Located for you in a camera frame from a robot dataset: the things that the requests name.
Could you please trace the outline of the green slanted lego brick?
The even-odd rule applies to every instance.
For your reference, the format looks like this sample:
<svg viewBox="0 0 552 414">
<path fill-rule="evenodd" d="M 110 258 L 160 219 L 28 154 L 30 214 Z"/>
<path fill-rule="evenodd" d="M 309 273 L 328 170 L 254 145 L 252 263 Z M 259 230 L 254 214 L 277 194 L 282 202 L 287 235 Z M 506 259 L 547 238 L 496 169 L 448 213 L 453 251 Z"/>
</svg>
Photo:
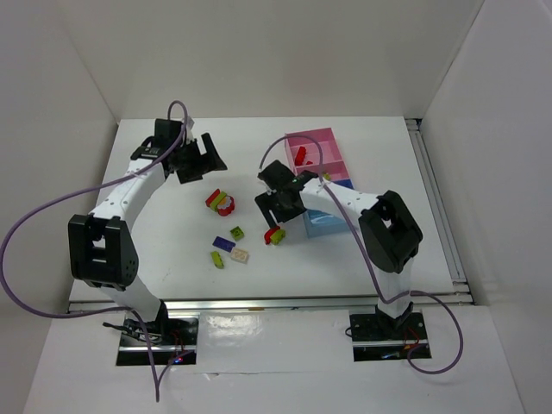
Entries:
<svg viewBox="0 0 552 414">
<path fill-rule="evenodd" d="M 217 251 L 212 251 L 210 257 L 217 269 L 224 269 L 223 257 Z"/>
</svg>

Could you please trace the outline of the green curved lego brick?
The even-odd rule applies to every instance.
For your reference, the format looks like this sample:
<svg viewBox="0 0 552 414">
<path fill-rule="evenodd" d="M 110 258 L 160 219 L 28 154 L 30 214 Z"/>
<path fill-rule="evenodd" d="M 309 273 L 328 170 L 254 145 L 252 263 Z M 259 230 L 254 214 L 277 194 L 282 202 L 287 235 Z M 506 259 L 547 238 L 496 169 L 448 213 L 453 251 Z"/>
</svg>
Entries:
<svg viewBox="0 0 552 414">
<path fill-rule="evenodd" d="M 274 233 L 273 236 L 271 237 L 272 244 L 278 245 L 284 238 L 285 238 L 285 230 L 280 229 L 276 233 Z"/>
</svg>

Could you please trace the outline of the green square lego brick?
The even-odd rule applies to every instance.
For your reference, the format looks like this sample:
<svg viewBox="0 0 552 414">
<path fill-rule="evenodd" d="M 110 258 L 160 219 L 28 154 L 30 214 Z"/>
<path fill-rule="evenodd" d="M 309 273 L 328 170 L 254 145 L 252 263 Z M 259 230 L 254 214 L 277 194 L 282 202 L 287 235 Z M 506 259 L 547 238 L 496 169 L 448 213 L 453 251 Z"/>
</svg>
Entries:
<svg viewBox="0 0 552 414">
<path fill-rule="evenodd" d="M 239 241 L 245 236 L 243 230 L 239 226 L 235 226 L 229 232 L 235 241 Z"/>
</svg>

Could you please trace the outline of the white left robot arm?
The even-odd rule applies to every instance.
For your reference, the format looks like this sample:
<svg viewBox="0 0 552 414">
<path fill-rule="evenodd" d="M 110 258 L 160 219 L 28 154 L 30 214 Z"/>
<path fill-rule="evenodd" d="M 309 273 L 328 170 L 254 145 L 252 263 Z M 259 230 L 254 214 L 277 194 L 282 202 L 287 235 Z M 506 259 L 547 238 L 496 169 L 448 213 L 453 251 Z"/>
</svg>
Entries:
<svg viewBox="0 0 552 414">
<path fill-rule="evenodd" d="M 89 214 L 75 215 L 68 223 L 72 276 L 102 291 L 117 305 L 136 311 L 146 323 L 162 325 L 168 312 L 138 276 L 132 228 L 169 175 L 176 174 L 185 184 L 227 169 L 210 134 L 202 134 L 201 139 L 204 153 L 196 140 L 161 134 L 148 137 L 130 156 L 125 180 Z"/>
</svg>

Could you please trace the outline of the red curved lego brick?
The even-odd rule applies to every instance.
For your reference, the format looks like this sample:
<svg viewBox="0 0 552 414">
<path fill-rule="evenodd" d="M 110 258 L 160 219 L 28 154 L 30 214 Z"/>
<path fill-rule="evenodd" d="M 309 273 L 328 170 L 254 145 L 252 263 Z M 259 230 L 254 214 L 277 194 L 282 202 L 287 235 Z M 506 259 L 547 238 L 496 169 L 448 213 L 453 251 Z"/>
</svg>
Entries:
<svg viewBox="0 0 552 414">
<path fill-rule="evenodd" d="M 270 228 L 263 236 L 264 242 L 266 245 L 270 245 L 272 243 L 271 237 L 274 233 L 276 233 L 278 230 L 280 230 L 280 226 L 275 226 L 273 228 Z"/>
</svg>

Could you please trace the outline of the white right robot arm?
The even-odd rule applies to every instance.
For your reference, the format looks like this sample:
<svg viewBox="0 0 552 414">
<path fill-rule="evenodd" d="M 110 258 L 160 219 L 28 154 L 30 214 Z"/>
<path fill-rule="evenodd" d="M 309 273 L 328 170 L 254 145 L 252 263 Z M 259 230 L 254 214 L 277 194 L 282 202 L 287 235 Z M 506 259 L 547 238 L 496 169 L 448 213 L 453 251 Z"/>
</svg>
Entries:
<svg viewBox="0 0 552 414">
<path fill-rule="evenodd" d="M 412 312 L 411 269 L 423 233 L 400 195 L 363 193 L 308 170 L 295 175 L 277 160 L 258 179 L 267 187 L 254 199 L 269 227 L 266 243 L 273 242 L 281 223 L 308 210 L 341 218 L 367 264 L 379 324 L 388 330 L 401 327 Z"/>
</svg>

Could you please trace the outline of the red long lego brick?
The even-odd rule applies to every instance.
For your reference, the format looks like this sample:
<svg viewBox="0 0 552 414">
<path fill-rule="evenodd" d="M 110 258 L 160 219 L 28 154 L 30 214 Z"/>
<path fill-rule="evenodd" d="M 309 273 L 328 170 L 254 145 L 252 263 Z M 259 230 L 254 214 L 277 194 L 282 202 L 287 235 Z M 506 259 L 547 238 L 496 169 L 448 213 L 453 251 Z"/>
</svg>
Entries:
<svg viewBox="0 0 552 414">
<path fill-rule="evenodd" d="M 307 148 L 305 146 L 300 146 L 296 153 L 294 164 L 296 166 L 302 166 L 307 163 Z"/>
</svg>

